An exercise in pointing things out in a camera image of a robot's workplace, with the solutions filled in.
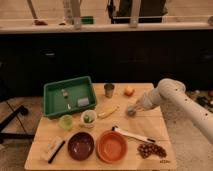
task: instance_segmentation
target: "wooden table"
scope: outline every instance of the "wooden table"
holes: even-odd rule
[[[131,85],[135,88],[135,93],[132,97],[123,95],[124,88]],[[105,119],[98,119],[96,125],[92,129],[82,128],[79,126],[80,114],[73,116],[73,128],[71,131],[64,131],[58,126],[58,119],[50,120],[42,117],[38,125],[35,139],[31,146],[25,169],[27,170],[161,170],[161,169],[176,169],[176,159],[173,153],[172,144],[170,142],[167,128],[160,110],[160,107],[149,111],[139,111],[135,117],[129,117],[125,114],[126,107],[134,103],[145,91],[153,88],[152,84],[146,83],[129,83],[115,84],[113,98],[108,99],[104,95],[103,84],[93,84],[97,106],[97,113],[104,111],[105,108],[115,105],[119,109]],[[85,161],[73,160],[67,151],[68,140],[79,131],[90,133],[94,140],[97,140],[99,135],[111,130],[112,126],[117,125],[124,130],[132,133],[145,135],[149,138],[157,140],[157,144],[166,149],[167,157],[159,158],[151,155],[147,159],[143,159],[137,151],[137,147],[141,141],[133,138],[126,138],[128,144],[128,152],[125,158],[117,164],[107,164],[99,159],[94,150],[92,155]],[[52,164],[40,159],[42,150],[55,137],[60,136],[66,140],[65,145],[59,151]]]

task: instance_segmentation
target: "green cup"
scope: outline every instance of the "green cup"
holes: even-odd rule
[[[71,115],[63,115],[59,119],[59,126],[66,130],[69,131],[72,129],[72,116]]]

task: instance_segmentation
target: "sponge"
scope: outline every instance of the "sponge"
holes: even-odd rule
[[[88,97],[78,99],[78,107],[87,106],[89,104]]]

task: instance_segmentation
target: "black cabinet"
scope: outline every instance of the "black cabinet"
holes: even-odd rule
[[[152,82],[213,88],[211,30],[0,35],[1,78],[14,96],[42,95],[48,82]]]

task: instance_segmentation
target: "brush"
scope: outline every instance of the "brush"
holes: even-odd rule
[[[142,135],[138,135],[138,134],[130,133],[128,131],[120,129],[118,126],[113,126],[112,127],[112,131],[118,132],[118,133],[120,133],[122,135],[125,135],[125,136],[128,136],[128,137],[132,137],[132,138],[144,141],[144,142],[155,143],[155,140],[153,140],[151,138],[148,138],[148,137],[145,137],[145,136],[142,136]]]

